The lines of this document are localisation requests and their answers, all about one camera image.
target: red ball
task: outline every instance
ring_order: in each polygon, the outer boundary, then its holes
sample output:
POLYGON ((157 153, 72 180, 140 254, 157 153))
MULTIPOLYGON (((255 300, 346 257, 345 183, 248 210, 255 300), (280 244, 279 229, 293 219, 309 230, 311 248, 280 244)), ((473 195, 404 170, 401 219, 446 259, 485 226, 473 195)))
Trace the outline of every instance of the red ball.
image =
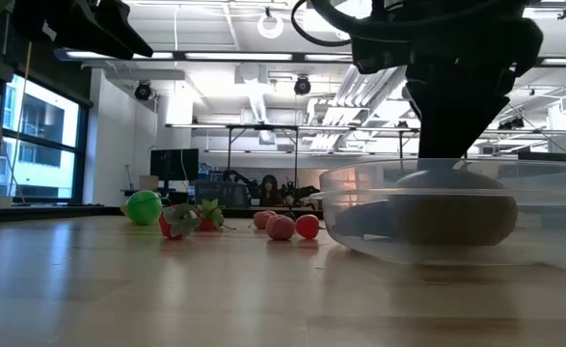
POLYGON ((305 215, 298 218, 295 229, 302 237, 312 240, 319 234, 319 219, 314 215, 305 215))
POLYGON ((257 212, 253 217, 253 222, 255 223, 255 227, 258 229, 265 229, 265 227, 267 226, 267 221, 272 216, 276 216, 276 212, 274 211, 257 212))
POLYGON ((295 233, 295 222, 286 216, 272 216, 265 227, 267 235, 277 241, 286 241, 295 233))

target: person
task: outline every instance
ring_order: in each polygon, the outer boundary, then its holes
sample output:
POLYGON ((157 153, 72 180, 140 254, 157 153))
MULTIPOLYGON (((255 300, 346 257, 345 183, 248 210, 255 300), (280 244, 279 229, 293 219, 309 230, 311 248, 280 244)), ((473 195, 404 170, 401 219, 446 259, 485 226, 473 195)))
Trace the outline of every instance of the person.
POLYGON ((261 197, 259 206, 275 207, 283 204, 283 198, 278 190, 278 180, 271 174, 266 175, 261 181, 261 197))

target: brown ball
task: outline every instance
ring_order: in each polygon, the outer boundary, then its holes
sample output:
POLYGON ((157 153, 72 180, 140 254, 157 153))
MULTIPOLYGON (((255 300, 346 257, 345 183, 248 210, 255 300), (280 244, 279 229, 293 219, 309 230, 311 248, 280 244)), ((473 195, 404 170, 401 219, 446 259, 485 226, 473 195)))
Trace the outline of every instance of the brown ball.
POLYGON ((272 216, 276 216, 276 212, 274 211, 257 212, 253 217, 253 222, 255 223, 255 227, 257 229, 265 229, 265 226, 267 226, 267 221, 272 216))
MULTIPOLYGON (((413 173, 396 186, 505 189, 490 177, 463 170, 413 173)), ((516 201, 509 196, 398 195, 390 203, 398 237, 412 244, 494 246, 514 230, 518 219, 516 201)))
POLYGON ((286 216, 272 216, 265 227, 267 235, 277 241, 286 241, 295 233, 295 222, 286 216))

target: glass window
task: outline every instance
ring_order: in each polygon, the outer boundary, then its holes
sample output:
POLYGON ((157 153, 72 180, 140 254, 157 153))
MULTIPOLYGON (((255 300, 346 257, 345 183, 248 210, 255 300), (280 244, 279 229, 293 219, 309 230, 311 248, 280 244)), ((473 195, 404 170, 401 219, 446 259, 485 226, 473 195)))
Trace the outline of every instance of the glass window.
POLYGON ((75 147, 79 105, 34 82, 25 84, 20 76, 7 84, 6 92, 4 128, 17 131, 18 126, 24 134, 75 147))
MULTIPOLYGON (((18 197, 11 184, 8 161, 13 161, 15 139, 4 138, 0 151, 0 196, 18 197)), ((72 198, 74 153, 19 140, 14 178, 25 198, 72 198)))

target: toy fruit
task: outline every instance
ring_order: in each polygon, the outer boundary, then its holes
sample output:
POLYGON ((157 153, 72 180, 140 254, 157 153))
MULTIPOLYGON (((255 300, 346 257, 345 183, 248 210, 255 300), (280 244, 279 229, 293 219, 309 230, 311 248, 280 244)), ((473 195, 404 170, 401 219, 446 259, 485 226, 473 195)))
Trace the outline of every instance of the toy fruit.
POLYGON ((319 234, 319 219, 314 215, 305 215, 295 222, 295 229, 302 237, 312 240, 319 234))
POLYGON ((218 199, 213 201, 203 199, 198 208, 199 217, 202 219, 200 231, 220 230, 225 224, 225 217, 223 216, 223 208, 225 207, 218 205, 218 199))
POLYGON ((276 212, 274 211, 257 212, 253 217, 253 222, 255 223, 255 227, 257 229, 265 229, 265 227, 267 226, 267 221, 272 216, 276 216, 276 212))
POLYGON ((286 241, 295 233, 295 222, 283 215, 272 216, 267 221, 265 230, 273 240, 286 241))
POLYGON ((198 212, 195 206, 187 203, 163 208, 158 220, 163 235, 172 240, 181 240, 190 235, 202 224, 198 212))
POLYGON ((160 217, 163 204, 152 191, 140 191, 133 194, 126 203, 128 218, 138 226, 149 226, 160 217))

